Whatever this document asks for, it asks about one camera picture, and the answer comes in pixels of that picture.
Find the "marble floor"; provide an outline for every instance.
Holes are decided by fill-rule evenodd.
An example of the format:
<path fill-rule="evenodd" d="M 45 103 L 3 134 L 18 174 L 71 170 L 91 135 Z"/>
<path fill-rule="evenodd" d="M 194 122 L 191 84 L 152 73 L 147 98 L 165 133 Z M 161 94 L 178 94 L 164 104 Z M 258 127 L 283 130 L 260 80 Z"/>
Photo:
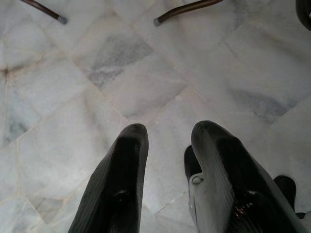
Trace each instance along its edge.
<path fill-rule="evenodd" d="M 200 120 L 240 138 L 311 211 L 311 33 L 292 0 L 0 2 L 0 232 L 65 233 L 119 132 L 146 125 L 141 233 L 194 233 L 183 152 Z"/>

